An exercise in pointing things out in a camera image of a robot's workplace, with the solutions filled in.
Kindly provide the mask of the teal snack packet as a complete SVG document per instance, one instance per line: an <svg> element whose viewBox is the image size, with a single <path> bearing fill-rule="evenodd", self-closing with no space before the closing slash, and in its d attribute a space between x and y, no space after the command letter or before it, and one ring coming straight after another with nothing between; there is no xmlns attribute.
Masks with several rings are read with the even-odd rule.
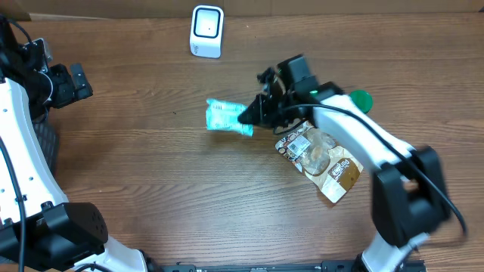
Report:
<svg viewBox="0 0 484 272"><path fill-rule="evenodd" d="M253 136L253 126L238 121L238 116L247 109L243 104L216 100L206 100L206 128L213 131L233 131L249 137Z"/></svg>

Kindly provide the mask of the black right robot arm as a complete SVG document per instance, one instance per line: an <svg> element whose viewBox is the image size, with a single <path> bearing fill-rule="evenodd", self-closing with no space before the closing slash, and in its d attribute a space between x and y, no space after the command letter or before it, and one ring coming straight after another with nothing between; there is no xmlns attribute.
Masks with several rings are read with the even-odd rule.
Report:
<svg viewBox="0 0 484 272"><path fill-rule="evenodd" d="M319 83L301 54L257 79L263 91L239 115L239 122L276 129L304 119L334 137L371 174L375 238L354 261L329 261L321 269L424 270L423 265L408 264L408 257L455 209L436 151L415 149L386 132L335 83Z"/></svg>

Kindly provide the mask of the clear cookie wrapper bag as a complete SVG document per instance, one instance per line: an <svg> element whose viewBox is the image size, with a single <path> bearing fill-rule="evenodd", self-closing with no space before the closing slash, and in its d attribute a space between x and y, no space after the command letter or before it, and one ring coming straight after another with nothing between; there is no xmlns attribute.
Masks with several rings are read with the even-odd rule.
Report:
<svg viewBox="0 0 484 272"><path fill-rule="evenodd" d="M309 122L280 139L275 149L333 204L355 185L364 169L337 140Z"/></svg>

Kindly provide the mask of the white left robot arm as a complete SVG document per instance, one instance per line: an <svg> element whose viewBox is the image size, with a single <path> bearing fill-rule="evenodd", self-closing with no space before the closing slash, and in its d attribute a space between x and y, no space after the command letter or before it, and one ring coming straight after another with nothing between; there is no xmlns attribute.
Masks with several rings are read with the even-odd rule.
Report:
<svg viewBox="0 0 484 272"><path fill-rule="evenodd" d="M43 39L1 36L1 256L38 271L149 271L143 252L109 235L94 204L69 201L54 179L48 111L92 88L81 65L50 59Z"/></svg>

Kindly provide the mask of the green lid jar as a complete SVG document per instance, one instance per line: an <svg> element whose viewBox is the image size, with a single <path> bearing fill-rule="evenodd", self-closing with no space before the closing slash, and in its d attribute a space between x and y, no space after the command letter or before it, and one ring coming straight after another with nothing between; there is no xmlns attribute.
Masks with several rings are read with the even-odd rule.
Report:
<svg viewBox="0 0 484 272"><path fill-rule="evenodd" d="M352 91L349 96L352 102L365 114L369 113L374 105L372 96L365 90Z"/></svg>

